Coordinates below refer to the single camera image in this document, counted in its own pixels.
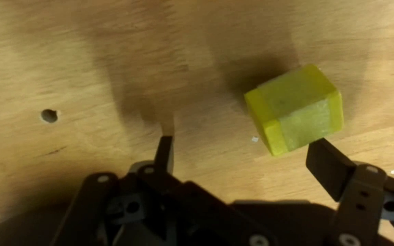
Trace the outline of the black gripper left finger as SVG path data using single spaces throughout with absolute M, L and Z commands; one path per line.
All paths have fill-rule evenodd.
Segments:
M 271 246 L 271 233 L 193 182 L 173 177 L 174 139 L 126 177 L 82 182 L 52 246 Z

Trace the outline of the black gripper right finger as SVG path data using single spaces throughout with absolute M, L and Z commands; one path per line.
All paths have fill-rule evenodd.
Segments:
M 394 178 L 372 165 L 352 162 L 322 139 L 308 147 L 307 169 L 338 204 L 326 243 L 331 246 L 394 246 L 379 236 L 394 227 Z

